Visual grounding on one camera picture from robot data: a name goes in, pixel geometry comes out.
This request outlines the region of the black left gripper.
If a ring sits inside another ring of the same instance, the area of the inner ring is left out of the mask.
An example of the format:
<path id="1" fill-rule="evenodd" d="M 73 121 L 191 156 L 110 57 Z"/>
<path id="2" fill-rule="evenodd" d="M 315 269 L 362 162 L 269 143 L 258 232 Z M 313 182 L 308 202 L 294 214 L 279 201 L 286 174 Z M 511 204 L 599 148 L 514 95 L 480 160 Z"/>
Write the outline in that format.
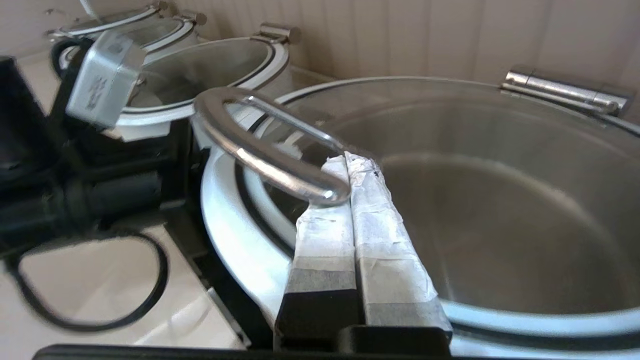
<path id="1" fill-rule="evenodd" d="M 14 57 L 1 57 L 1 259 L 93 237 L 180 208 L 209 152 L 187 120 L 123 142 L 55 108 L 43 113 Z"/>

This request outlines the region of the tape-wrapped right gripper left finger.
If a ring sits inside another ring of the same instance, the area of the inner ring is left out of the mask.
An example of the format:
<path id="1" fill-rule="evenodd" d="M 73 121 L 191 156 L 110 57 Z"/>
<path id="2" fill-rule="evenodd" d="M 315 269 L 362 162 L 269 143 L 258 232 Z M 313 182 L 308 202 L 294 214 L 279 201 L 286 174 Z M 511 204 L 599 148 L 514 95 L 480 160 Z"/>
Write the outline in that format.
<path id="1" fill-rule="evenodd" d="M 278 351 L 331 351 L 361 322 L 350 199 L 311 204 L 295 223 L 294 257 L 274 324 Z"/>

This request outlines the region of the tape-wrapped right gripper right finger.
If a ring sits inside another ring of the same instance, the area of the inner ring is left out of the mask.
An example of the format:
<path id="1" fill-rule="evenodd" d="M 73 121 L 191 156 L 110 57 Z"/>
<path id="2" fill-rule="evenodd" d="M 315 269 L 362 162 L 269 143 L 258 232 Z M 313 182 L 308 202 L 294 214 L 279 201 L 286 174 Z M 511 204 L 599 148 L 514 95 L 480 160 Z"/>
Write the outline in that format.
<path id="1" fill-rule="evenodd" d="M 346 152 L 345 157 L 366 325 L 449 330 L 438 292 L 379 166 L 354 153 Z"/>

